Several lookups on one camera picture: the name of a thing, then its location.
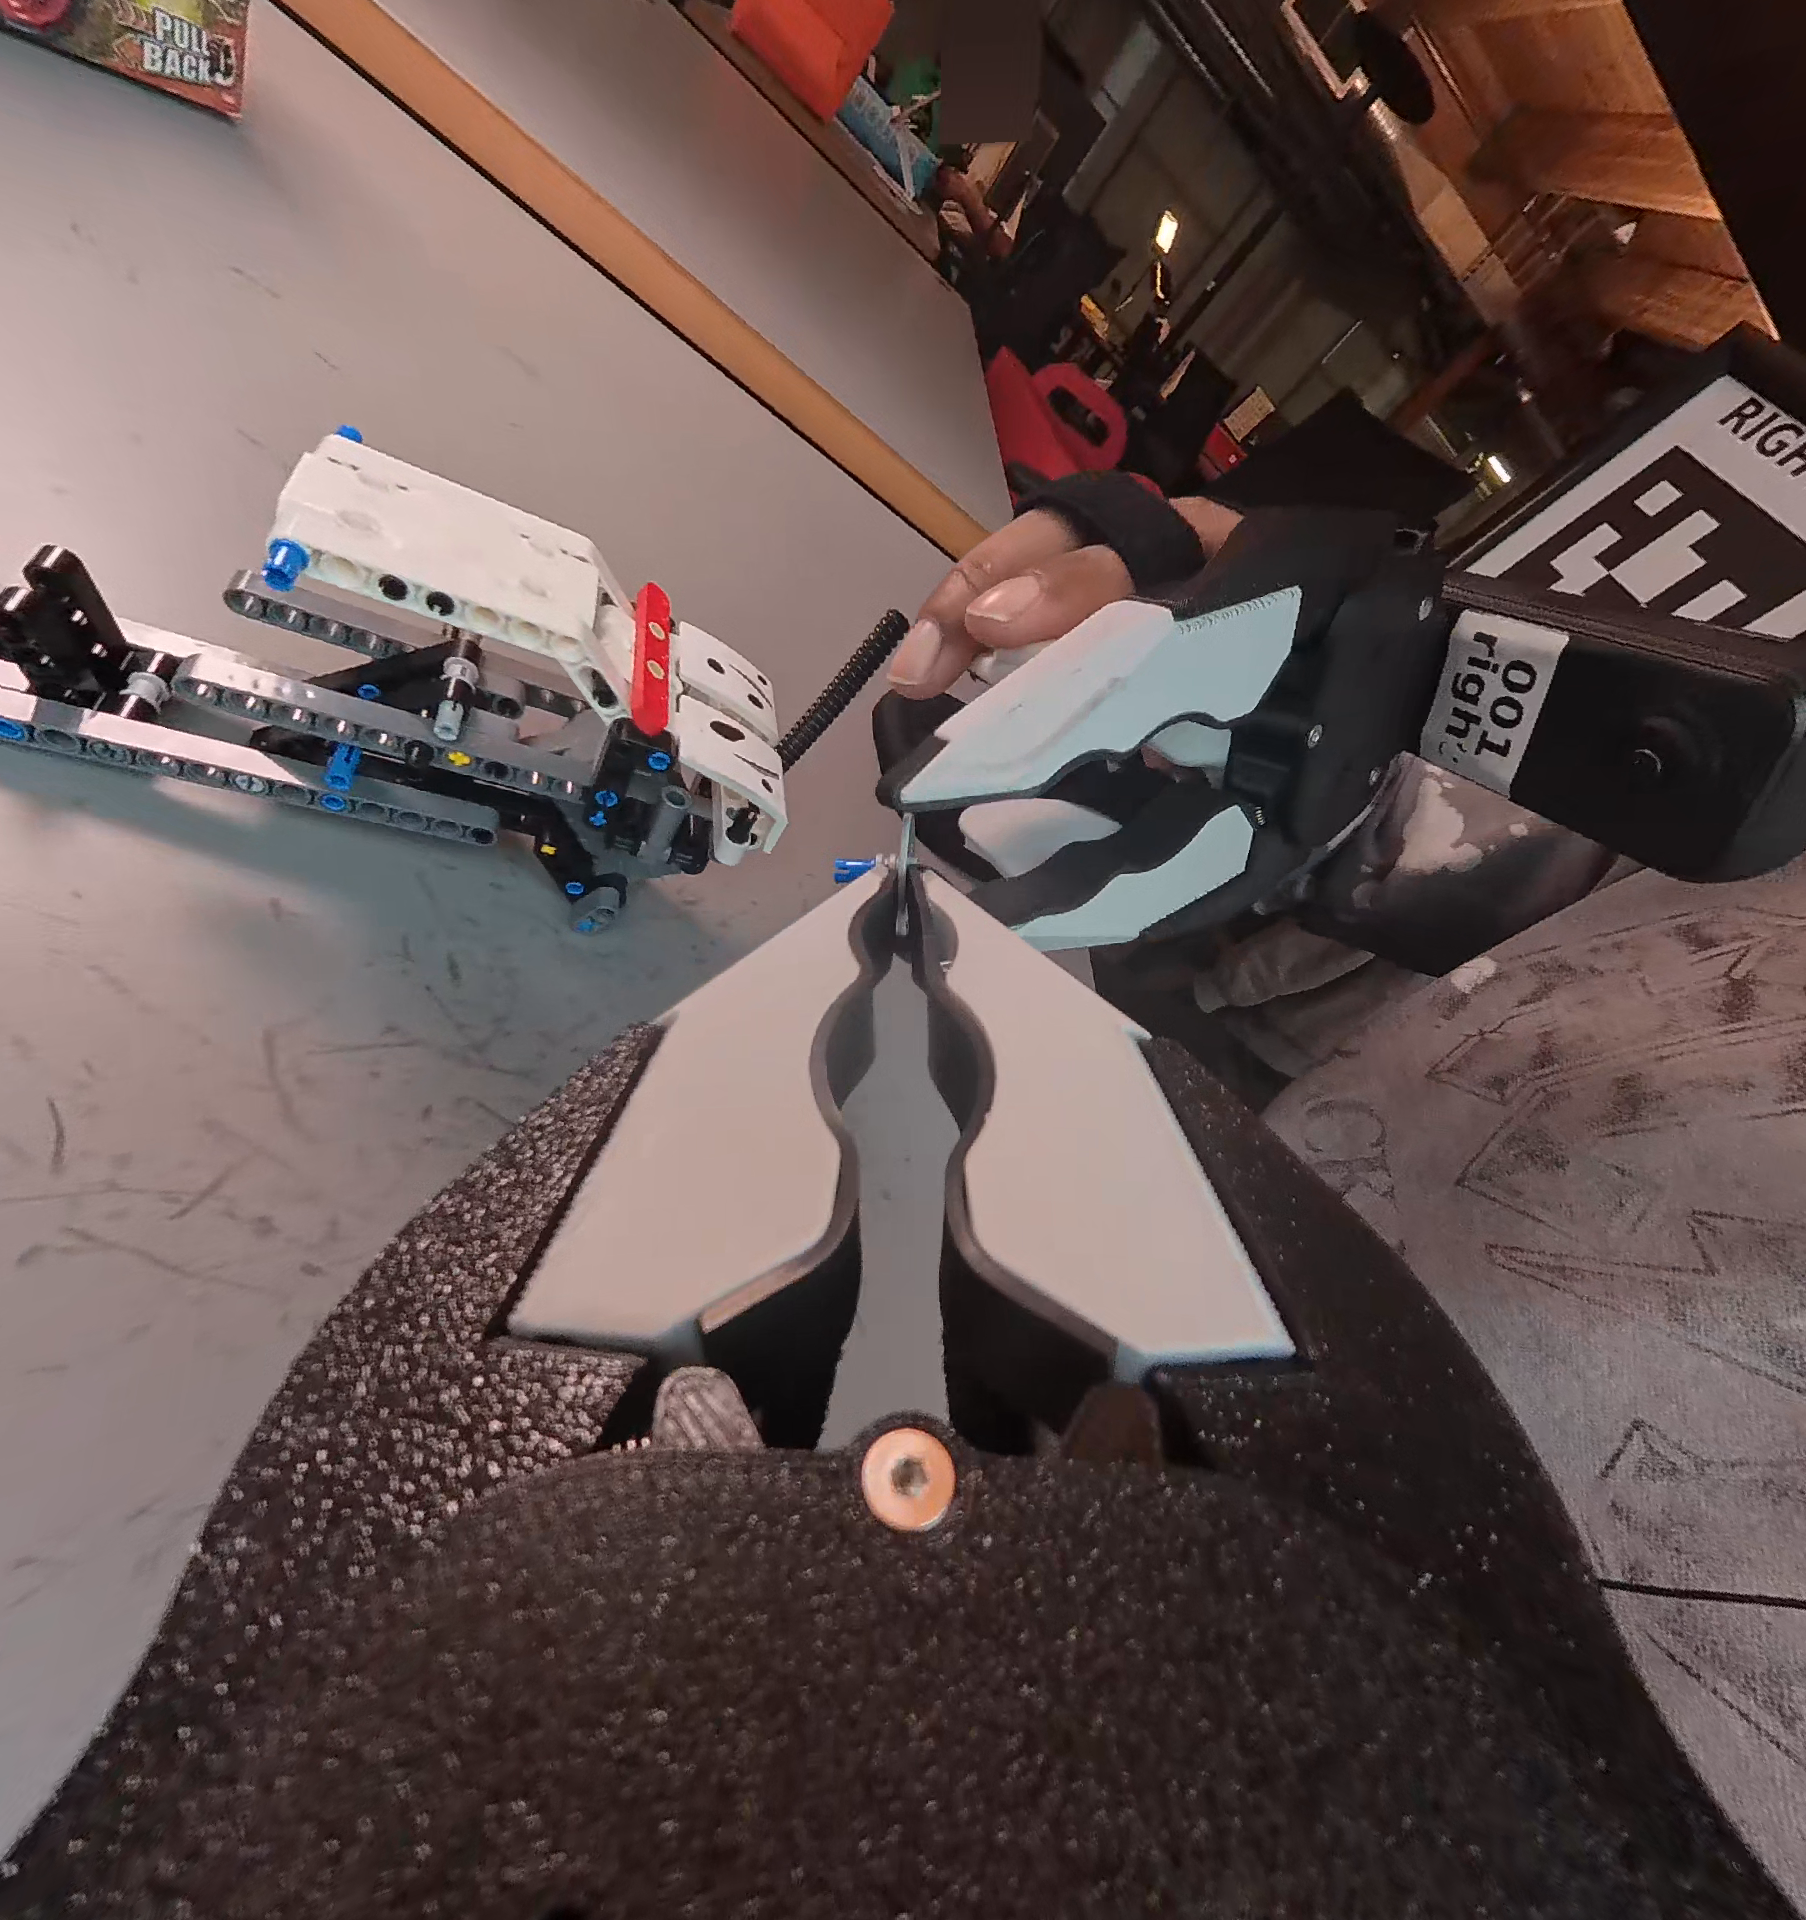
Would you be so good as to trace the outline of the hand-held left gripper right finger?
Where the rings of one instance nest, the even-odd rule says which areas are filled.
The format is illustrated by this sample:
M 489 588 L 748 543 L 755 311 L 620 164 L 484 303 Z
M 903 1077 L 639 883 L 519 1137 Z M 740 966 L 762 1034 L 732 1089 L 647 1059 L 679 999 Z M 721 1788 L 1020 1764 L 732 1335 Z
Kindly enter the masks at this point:
M 924 873 L 919 990 L 957 1125 L 938 1312 L 967 1442 L 1043 1448 L 1099 1388 L 1299 1359 L 1142 1026 Z

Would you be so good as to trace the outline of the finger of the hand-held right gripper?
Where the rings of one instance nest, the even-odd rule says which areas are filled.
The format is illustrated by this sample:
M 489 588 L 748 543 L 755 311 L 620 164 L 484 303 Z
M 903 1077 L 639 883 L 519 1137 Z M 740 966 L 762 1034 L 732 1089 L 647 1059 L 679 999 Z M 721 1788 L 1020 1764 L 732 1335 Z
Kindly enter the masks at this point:
M 879 797 L 909 813 L 1035 799 L 1083 765 L 1142 749 L 1221 774 L 1293 656 L 1303 605 L 1301 588 L 1190 616 L 1116 601 L 941 721 Z
M 1131 821 L 1061 797 L 963 812 L 963 837 L 997 873 L 982 912 L 1037 949 L 1120 947 L 1253 869 L 1254 825 L 1218 797 L 1156 797 Z

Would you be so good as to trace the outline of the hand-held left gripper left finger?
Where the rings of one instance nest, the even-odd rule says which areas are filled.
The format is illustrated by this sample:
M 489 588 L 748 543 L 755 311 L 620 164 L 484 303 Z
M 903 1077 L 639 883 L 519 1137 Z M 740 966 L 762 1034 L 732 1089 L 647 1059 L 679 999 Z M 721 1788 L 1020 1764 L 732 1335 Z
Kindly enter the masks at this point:
M 819 908 L 660 1016 L 510 1306 L 506 1333 L 637 1359 L 610 1418 L 723 1371 L 771 1448 L 817 1448 L 863 1293 L 844 1103 L 874 1061 L 886 875 Z

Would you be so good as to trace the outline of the white black toy truck chassis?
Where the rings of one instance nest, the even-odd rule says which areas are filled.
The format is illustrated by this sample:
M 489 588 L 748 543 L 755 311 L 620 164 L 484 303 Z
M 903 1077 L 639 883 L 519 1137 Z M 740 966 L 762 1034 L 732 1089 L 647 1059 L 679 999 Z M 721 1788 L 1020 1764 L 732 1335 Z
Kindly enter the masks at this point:
M 628 591 L 581 532 L 340 428 L 275 506 L 229 611 L 340 649 L 322 674 L 122 620 L 66 543 L 0 583 L 0 745 L 493 848 L 528 842 L 568 924 L 777 848 L 789 770 L 889 664 L 886 611 L 789 725 L 772 679 Z

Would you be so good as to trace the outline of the person's right forearm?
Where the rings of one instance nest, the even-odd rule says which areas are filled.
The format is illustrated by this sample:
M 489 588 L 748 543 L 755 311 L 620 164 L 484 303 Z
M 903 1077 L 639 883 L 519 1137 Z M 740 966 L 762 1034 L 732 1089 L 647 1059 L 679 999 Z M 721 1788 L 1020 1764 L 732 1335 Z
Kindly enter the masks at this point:
M 1585 899 L 1618 863 L 1595 840 L 1403 756 L 1364 820 L 1221 938 L 1193 1002 L 1290 1082 L 1424 983 Z

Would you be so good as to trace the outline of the grey desk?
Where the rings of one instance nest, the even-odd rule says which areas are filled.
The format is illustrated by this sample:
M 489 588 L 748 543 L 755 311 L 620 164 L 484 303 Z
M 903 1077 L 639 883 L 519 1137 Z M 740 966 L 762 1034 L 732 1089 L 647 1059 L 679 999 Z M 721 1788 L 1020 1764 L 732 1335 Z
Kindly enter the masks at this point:
M 332 428 L 586 532 L 798 707 L 951 561 L 359 71 L 252 13 L 236 121 L 0 36 L 0 581 L 234 618 Z M 869 707 L 762 860 L 577 934 L 519 848 L 0 743 L 0 1857 L 134 1674 L 364 1265 L 627 1023 L 886 852 Z

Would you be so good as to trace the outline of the person's right hand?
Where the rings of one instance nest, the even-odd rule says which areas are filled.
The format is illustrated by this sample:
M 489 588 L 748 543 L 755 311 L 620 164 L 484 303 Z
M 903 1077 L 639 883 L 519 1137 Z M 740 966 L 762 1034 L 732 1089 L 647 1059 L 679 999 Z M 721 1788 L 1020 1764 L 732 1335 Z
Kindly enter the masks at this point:
M 1193 583 L 1242 515 L 1120 470 L 1045 481 L 930 591 L 891 660 L 911 699 L 946 694 L 991 654 L 1071 634 L 1092 613 Z

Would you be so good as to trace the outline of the framed marker tag sign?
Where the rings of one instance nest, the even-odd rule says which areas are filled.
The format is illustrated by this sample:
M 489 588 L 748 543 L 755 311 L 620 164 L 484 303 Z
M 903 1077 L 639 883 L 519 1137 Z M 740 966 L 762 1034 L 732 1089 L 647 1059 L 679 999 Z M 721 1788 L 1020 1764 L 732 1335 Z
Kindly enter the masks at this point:
M 1738 328 L 1471 534 L 1528 594 L 1806 639 L 1806 356 Z

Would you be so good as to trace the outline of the red chair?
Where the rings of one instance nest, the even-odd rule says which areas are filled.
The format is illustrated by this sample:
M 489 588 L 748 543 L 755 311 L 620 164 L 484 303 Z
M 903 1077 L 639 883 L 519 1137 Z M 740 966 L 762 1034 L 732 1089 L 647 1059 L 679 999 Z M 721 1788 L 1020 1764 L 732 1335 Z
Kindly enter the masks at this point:
M 1031 367 L 1012 347 L 997 347 L 986 362 L 986 400 L 1012 494 L 1124 463 L 1126 407 L 1075 362 Z

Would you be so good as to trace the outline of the wood-edged grey table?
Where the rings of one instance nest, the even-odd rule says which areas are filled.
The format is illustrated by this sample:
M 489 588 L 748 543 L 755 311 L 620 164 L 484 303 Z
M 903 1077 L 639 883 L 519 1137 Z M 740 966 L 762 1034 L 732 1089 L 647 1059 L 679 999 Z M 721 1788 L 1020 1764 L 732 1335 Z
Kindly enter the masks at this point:
M 675 4 L 260 4 L 378 371 L 345 419 L 627 559 L 820 543 L 923 574 L 1003 526 L 968 311 Z

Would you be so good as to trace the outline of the orange crate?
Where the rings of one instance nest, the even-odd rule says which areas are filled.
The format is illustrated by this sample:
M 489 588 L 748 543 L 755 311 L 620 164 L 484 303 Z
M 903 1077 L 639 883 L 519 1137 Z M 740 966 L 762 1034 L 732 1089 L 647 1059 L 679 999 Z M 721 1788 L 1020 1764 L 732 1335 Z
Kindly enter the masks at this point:
M 833 120 L 893 18 L 893 2 L 736 2 L 731 32 L 802 108 Z

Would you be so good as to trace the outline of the printed toy truck box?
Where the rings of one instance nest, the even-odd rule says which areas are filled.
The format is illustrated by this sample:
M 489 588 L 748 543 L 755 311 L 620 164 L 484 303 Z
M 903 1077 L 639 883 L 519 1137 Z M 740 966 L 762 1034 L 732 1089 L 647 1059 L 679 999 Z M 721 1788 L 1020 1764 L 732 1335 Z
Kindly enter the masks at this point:
M 225 120 L 245 111 L 248 2 L 0 2 L 0 34 Z

